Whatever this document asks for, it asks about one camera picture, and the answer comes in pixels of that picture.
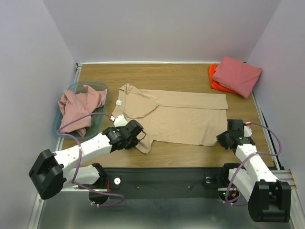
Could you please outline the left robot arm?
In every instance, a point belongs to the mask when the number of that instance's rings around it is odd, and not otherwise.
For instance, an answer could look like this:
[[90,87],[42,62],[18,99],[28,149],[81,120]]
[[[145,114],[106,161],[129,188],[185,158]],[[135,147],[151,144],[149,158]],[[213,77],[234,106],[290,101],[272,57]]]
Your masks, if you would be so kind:
[[29,177],[43,200],[73,185],[92,184],[101,188],[106,183],[106,176],[101,173],[100,167],[81,168],[81,163],[116,150],[135,147],[139,143],[137,136],[142,131],[143,127],[136,120],[131,120],[125,126],[108,127],[74,147],[55,152],[46,149],[38,155]]

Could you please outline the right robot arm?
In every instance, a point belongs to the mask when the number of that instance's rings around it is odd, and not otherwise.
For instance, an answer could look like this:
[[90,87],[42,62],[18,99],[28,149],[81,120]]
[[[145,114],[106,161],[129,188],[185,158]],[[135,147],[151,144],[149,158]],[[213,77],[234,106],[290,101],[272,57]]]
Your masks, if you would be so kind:
[[227,121],[227,130],[217,136],[225,149],[231,149],[241,161],[239,165],[224,164],[219,180],[227,186],[224,201],[238,205],[244,197],[254,222],[283,222],[290,220],[291,186],[281,181],[265,164],[264,154],[245,130],[252,122],[238,119]]

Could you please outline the beige t shirt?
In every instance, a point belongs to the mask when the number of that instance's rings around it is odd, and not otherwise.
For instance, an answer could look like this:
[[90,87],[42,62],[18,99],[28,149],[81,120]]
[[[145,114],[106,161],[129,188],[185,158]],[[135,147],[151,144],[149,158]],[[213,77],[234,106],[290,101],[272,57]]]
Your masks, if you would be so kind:
[[112,115],[124,115],[143,126],[136,147],[147,154],[153,141],[216,145],[216,137],[227,130],[227,110],[225,94],[147,90],[125,84]]

